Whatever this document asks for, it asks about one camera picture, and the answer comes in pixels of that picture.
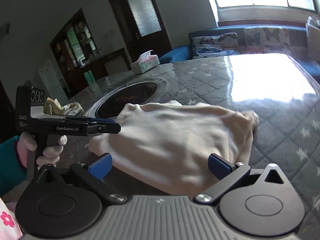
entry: white glove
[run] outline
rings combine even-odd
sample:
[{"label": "white glove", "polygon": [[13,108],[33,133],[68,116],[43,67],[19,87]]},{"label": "white glove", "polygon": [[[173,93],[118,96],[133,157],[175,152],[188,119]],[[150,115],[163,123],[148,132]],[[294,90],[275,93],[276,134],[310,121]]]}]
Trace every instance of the white glove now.
[{"label": "white glove", "polygon": [[[67,143],[67,137],[65,135],[61,136],[57,142],[59,145],[50,146],[44,149],[43,156],[38,157],[37,164],[38,169],[47,163],[51,163],[56,166],[56,163],[60,160],[60,154],[63,151],[63,146]],[[20,140],[17,144],[17,152],[24,167],[27,167],[28,152],[35,151],[37,148],[37,143],[33,135],[23,132],[20,135]]]}]

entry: tissue box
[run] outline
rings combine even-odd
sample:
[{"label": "tissue box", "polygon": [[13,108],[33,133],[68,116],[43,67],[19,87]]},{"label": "tissue box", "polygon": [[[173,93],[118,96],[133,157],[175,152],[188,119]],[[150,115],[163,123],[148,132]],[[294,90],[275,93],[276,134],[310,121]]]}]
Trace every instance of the tissue box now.
[{"label": "tissue box", "polygon": [[159,65],[159,58],[157,55],[149,55],[143,59],[138,59],[136,62],[132,63],[130,66],[135,74],[142,74],[147,70]]}]

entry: door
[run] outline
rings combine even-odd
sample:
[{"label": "door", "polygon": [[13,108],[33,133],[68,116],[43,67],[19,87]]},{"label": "door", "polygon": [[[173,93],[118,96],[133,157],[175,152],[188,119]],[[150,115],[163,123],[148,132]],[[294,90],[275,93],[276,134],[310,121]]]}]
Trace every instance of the door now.
[{"label": "door", "polygon": [[0,117],[1,117],[1,129],[0,129],[0,143],[10,139],[14,135],[17,135],[18,132],[15,128],[15,116],[14,108],[11,105],[11,102],[7,96],[7,93],[2,86],[0,81]]},{"label": "door", "polygon": [[149,50],[163,56],[171,50],[155,0],[109,0],[132,61]]}]

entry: gripper handle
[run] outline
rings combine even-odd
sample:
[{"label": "gripper handle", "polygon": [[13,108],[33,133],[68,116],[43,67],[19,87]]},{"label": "gripper handle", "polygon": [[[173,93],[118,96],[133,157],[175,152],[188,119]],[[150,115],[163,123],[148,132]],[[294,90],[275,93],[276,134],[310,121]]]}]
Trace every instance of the gripper handle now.
[{"label": "gripper handle", "polygon": [[37,142],[37,149],[34,152],[28,154],[27,165],[27,181],[31,181],[33,176],[38,172],[37,158],[43,155],[43,150],[49,146],[55,146],[58,144],[58,140],[61,135],[58,134],[42,134],[34,133],[35,140]]}]

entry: blue sofa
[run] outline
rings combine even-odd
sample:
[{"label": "blue sofa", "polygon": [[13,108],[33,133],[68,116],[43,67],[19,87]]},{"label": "blue sofa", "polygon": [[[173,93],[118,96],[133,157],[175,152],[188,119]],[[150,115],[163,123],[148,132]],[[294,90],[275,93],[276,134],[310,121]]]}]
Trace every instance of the blue sofa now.
[{"label": "blue sofa", "polygon": [[223,33],[235,32],[238,34],[238,46],[239,52],[246,52],[246,39],[244,34],[244,29],[247,27],[270,27],[273,28],[281,27],[289,29],[290,37],[290,48],[293,58],[309,73],[313,78],[320,83],[320,70],[314,65],[313,61],[307,58],[307,34],[306,28],[303,27],[293,27],[285,25],[234,25],[227,27],[220,27],[211,30],[204,30],[189,33],[189,45],[182,45],[176,47],[172,51],[163,55],[159,60],[160,64],[179,62],[184,60],[192,59],[192,38],[198,36],[215,36]]}]

